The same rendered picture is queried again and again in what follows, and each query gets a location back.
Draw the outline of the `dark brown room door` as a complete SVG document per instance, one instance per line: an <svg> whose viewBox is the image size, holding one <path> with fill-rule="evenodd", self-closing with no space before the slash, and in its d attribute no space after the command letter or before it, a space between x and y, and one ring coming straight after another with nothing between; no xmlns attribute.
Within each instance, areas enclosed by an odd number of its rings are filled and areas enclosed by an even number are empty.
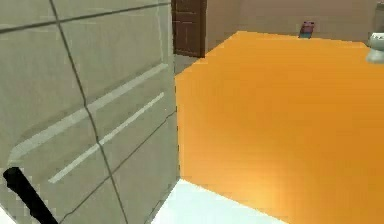
<svg viewBox="0 0 384 224"><path fill-rule="evenodd" d="M174 53L204 58L207 0L171 0Z"/></svg>

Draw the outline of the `grey fridge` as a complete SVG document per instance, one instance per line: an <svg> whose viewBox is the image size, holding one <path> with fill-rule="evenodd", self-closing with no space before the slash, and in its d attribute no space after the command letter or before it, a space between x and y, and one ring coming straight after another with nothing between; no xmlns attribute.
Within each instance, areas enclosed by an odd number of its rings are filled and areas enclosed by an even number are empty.
<svg viewBox="0 0 384 224"><path fill-rule="evenodd" d="M58 224L151 224L179 178L171 0L0 0L0 206L19 167Z"/></svg>

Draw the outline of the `white toilet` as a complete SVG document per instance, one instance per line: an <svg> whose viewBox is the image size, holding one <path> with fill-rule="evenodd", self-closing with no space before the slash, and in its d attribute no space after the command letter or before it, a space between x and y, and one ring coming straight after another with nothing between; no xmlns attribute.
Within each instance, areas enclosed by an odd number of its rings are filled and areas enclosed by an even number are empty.
<svg viewBox="0 0 384 224"><path fill-rule="evenodd" d="M369 32L366 46L369 48L366 61L384 64L384 0L376 1L373 28Z"/></svg>

